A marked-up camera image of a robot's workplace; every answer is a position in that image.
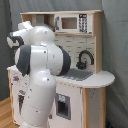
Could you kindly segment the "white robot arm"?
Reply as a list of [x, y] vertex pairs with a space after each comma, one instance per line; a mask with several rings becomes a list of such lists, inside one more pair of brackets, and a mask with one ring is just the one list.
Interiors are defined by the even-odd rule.
[[29, 76], [19, 128], [47, 128], [55, 93], [55, 76], [65, 75], [71, 65], [69, 54], [54, 43], [54, 32], [46, 26], [33, 27], [29, 21], [10, 32], [7, 43], [17, 48], [15, 65], [23, 76]]

